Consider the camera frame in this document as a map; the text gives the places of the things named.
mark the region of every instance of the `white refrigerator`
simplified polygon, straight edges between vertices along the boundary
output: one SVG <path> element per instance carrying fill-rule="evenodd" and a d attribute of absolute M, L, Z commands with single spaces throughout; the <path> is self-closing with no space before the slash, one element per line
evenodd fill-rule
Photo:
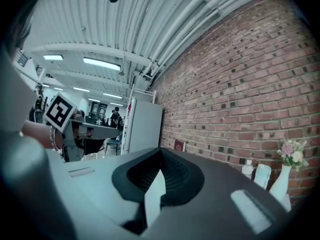
<path fill-rule="evenodd" d="M 159 146 L 163 107 L 133 98 L 125 119 L 121 155 Z"/>

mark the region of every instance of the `floor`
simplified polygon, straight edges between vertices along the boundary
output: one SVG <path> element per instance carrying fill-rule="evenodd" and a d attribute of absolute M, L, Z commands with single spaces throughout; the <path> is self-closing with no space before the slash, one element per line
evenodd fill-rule
<path fill-rule="evenodd" d="M 120 156 L 121 154 L 121 149 L 118 150 L 118 156 Z M 116 150 L 115 149 L 111 149 L 111 146 L 109 145 L 107 150 L 105 150 L 105 148 L 101 151 L 99 151 L 98 153 L 93 153 L 93 154 L 88 154 L 86 156 L 84 156 L 83 160 L 98 160 L 98 159 L 107 159 L 108 157 L 111 156 L 115 156 L 116 155 Z"/>

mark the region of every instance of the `flower vase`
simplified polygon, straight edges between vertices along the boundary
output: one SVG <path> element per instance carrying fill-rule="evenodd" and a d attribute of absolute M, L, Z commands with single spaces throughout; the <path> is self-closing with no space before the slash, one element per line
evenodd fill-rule
<path fill-rule="evenodd" d="M 273 195 L 274 198 L 277 199 L 279 202 L 283 200 L 283 198 L 287 193 L 290 170 L 291 170 L 291 166 L 287 166 L 283 164 L 279 177 L 270 188 L 269 193 Z"/>

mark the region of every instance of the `white bottle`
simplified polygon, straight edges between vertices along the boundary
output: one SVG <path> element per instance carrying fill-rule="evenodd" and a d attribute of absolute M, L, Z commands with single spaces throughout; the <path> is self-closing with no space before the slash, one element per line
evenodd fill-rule
<path fill-rule="evenodd" d="M 254 167 L 251 164 L 252 164 L 252 160 L 247 160 L 241 170 L 241 172 L 250 180 L 252 177 L 252 172 L 254 170 Z"/>
<path fill-rule="evenodd" d="M 260 163 L 255 171 L 254 182 L 261 188 L 266 189 L 271 174 L 271 167 Z"/>

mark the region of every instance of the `ceiling light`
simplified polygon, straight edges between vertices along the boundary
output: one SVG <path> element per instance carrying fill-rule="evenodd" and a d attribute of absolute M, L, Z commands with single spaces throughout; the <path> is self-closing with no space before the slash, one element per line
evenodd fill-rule
<path fill-rule="evenodd" d="M 93 98 L 88 98 L 89 101 L 93 101 L 93 102 L 100 102 L 100 100 L 97 99 L 93 99 Z"/>
<path fill-rule="evenodd" d="M 61 55 L 43 55 L 43 57 L 48 61 L 62 61 L 64 59 Z"/>
<path fill-rule="evenodd" d="M 73 89 L 78 90 L 78 91 L 83 91 L 83 92 L 88 92 L 88 93 L 90 93 L 90 91 L 87 90 L 87 89 L 82 89 L 82 88 L 78 88 L 78 87 L 73 87 Z"/>
<path fill-rule="evenodd" d="M 123 105 L 121 105 L 121 104 L 117 104 L 117 103 L 113 103 L 113 102 L 110 102 L 110 104 L 123 107 Z"/>
<path fill-rule="evenodd" d="M 93 58 L 83 58 L 84 63 L 88 63 L 88 64 L 92 64 L 92 65 L 96 65 L 96 66 L 100 66 L 100 67 L 105 67 L 111 70 L 117 70 L 120 71 L 120 66 L 113 64 L 113 63 L 109 63 L 103 60 L 98 60 L 98 59 L 93 59 Z"/>
<path fill-rule="evenodd" d="M 114 98 L 118 98 L 118 99 L 122 99 L 121 96 L 117 96 L 117 95 L 113 95 L 113 94 L 109 94 L 109 93 L 104 93 L 103 95 L 114 97 Z"/>

